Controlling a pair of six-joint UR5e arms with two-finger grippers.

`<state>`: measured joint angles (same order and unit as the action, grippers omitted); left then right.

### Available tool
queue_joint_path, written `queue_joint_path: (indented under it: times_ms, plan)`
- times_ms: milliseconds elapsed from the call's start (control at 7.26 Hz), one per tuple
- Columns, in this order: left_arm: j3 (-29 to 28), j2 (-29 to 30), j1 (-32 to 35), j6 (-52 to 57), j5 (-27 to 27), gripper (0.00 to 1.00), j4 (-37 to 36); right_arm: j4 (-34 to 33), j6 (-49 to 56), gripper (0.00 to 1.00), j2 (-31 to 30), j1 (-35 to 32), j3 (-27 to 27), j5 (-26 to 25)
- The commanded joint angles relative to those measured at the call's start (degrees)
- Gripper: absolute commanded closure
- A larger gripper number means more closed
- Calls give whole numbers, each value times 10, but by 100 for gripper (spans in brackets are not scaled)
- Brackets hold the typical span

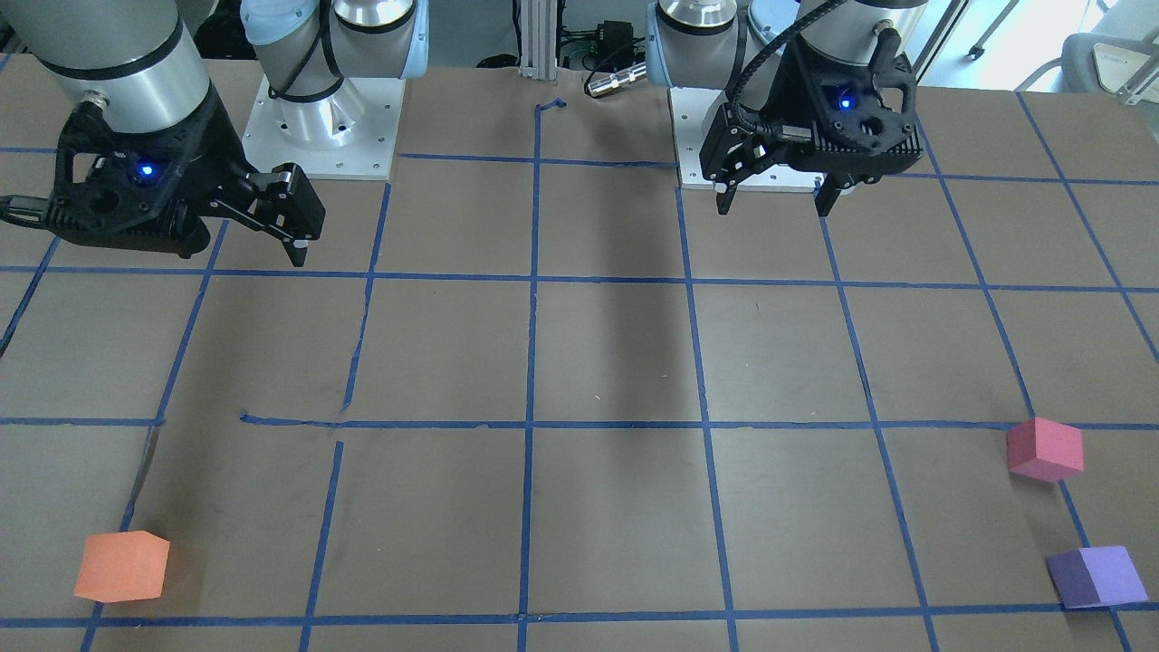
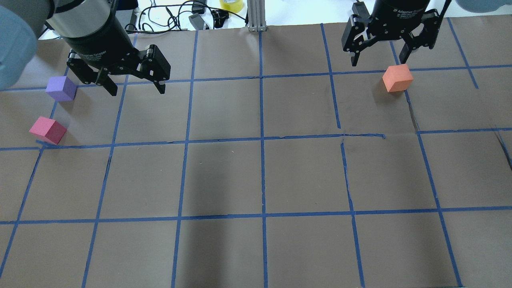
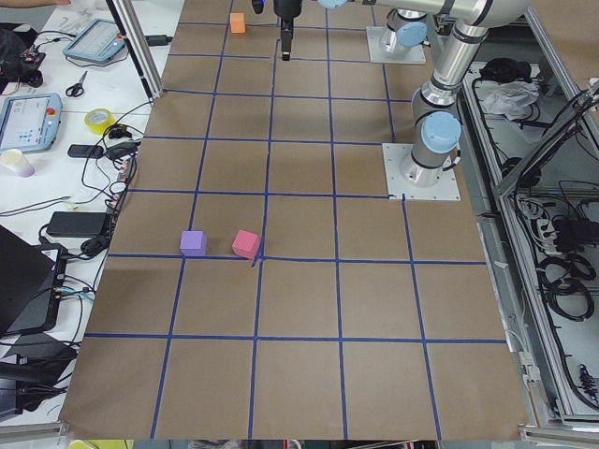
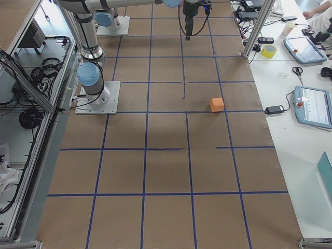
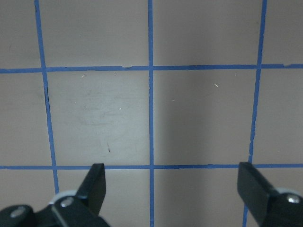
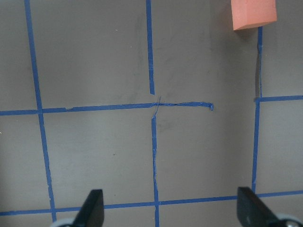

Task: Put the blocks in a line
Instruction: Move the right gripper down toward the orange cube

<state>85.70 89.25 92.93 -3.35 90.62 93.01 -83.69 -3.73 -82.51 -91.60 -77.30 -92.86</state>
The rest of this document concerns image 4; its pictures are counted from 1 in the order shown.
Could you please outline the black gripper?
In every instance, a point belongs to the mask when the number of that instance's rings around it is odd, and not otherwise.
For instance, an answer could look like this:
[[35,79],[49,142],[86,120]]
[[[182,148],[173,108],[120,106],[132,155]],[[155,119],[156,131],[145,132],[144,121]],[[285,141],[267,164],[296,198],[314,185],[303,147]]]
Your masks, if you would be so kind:
[[203,7],[205,14],[207,16],[210,15],[212,10],[212,2],[211,1],[200,1],[200,0],[194,0],[194,1],[183,1],[183,14],[185,15],[185,40],[189,41],[192,37],[192,31],[193,31],[193,17],[190,16],[196,16],[198,14],[199,7]]

